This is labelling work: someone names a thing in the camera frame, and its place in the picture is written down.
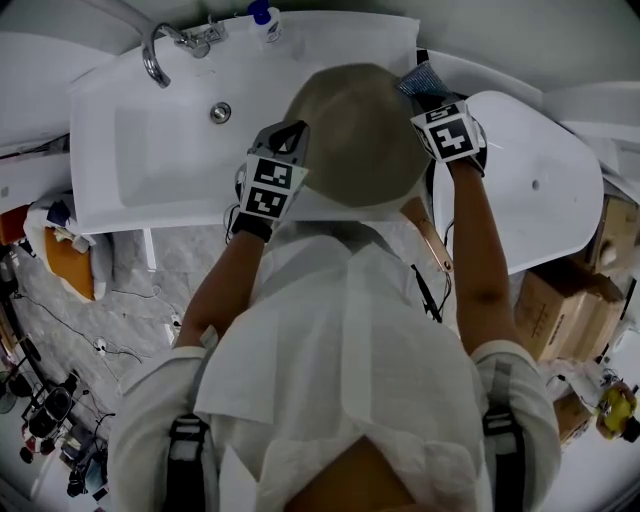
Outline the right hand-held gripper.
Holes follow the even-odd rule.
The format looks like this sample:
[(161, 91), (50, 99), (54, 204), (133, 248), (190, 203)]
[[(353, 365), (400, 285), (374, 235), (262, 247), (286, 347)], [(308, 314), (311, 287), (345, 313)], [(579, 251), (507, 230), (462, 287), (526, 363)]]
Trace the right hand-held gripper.
[(411, 97), (416, 116), (410, 122), (425, 151), (438, 163), (463, 160), (485, 176), (487, 137), (456, 94), (416, 94)]

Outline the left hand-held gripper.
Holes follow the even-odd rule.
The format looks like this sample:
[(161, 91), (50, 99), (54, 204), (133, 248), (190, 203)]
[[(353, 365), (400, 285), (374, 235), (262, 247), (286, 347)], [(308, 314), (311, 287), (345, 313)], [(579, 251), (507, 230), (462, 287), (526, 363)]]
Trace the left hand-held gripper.
[[(285, 217), (309, 172), (298, 166), (304, 164), (309, 135), (302, 120), (281, 121), (259, 131), (241, 174), (240, 213), (267, 220)], [(269, 158), (274, 156), (285, 162)]]

